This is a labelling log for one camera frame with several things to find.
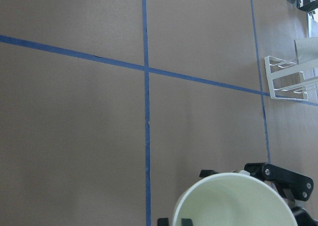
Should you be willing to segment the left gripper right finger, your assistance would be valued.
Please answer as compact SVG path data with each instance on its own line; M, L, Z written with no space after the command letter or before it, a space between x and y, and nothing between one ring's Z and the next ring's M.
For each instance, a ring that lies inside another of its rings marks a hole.
M293 216L297 226L316 226L317 220L300 206L300 202L309 199L313 190L313 180L305 175L290 171L269 163L247 163L242 170L245 174L254 177L275 190L285 201ZM212 170L202 170L202 178L219 174Z

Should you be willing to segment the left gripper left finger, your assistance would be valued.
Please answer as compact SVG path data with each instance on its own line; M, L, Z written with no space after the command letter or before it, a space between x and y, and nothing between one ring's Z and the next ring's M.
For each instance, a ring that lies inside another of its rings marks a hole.
M159 218L157 219L157 226L170 226L169 218ZM175 226L193 226L192 219L182 218L176 222Z

